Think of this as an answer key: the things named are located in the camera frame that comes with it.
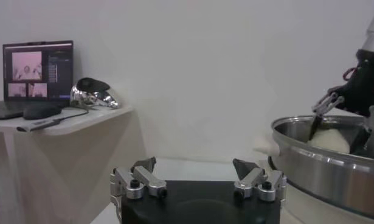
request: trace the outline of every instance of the laptop screen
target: laptop screen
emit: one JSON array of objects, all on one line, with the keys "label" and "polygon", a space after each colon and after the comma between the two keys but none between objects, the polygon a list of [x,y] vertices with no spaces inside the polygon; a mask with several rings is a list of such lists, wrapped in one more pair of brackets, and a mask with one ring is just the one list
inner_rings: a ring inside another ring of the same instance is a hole
[{"label": "laptop screen", "polygon": [[3,45],[4,100],[69,100],[73,41]]}]

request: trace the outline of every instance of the silver bracket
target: silver bracket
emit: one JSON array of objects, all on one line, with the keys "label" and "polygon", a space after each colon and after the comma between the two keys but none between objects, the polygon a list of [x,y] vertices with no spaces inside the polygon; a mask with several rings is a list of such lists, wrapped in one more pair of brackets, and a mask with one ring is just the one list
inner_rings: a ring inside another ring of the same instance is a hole
[{"label": "silver bracket", "polygon": [[146,185],[150,195],[157,198],[165,198],[168,195],[167,182],[157,179],[143,166],[134,168],[133,177]]},{"label": "silver bracket", "polygon": [[312,107],[312,110],[316,116],[323,116],[344,101],[345,98],[343,96],[338,97],[338,94],[335,92],[327,93]]},{"label": "silver bracket", "polygon": [[122,223],[122,197],[132,200],[142,198],[144,195],[144,185],[135,180],[125,169],[115,168],[110,173],[109,177],[109,191],[111,194],[110,200],[115,205],[119,223]]},{"label": "silver bracket", "polygon": [[253,188],[264,182],[265,171],[261,168],[254,168],[242,180],[234,182],[234,195],[239,199],[252,196]]},{"label": "silver bracket", "polygon": [[263,201],[275,201],[278,198],[282,203],[286,198],[286,176],[279,170],[273,170],[268,179],[258,185],[258,198]]}]

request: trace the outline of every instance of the image on screen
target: image on screen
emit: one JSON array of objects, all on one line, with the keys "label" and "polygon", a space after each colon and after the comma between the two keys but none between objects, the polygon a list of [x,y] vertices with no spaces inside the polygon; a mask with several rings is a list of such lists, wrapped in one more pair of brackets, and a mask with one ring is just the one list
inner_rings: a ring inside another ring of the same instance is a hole
[{"label": "image on screen", "polygon": [[9,83],[9,97],[26,97],[26,84]]},{"label": "image on screen", "polygon": [[30,83],[29,97],[47,97],[47,83]]},{"label": "image on screen", "polygon": [[13,53],[12,80],[42,80],[42,52]]}]

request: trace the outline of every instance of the black computer mouse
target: black computer mouse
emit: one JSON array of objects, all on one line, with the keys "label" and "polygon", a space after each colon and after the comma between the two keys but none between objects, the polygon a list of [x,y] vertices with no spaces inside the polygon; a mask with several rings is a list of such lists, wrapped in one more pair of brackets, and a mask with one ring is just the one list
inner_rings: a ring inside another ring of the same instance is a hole
[{"label": "black computer mouse", "polygon": [[26,120],[37,120],[47,118],[61,113],[61,108],[55,105],[30,105],[23,111]]}]

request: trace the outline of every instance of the white backdrop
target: white backdrop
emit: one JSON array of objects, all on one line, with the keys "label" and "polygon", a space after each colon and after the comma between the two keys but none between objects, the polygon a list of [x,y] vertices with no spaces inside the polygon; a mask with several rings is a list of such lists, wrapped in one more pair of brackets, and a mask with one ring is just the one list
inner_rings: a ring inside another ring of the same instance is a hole
[{"label": "white backdrop", "polygon": [[75,79],[110,83],[149,155],[248,159],[355,65],[374,0],[0,0],[2,44],[75,41]]}]

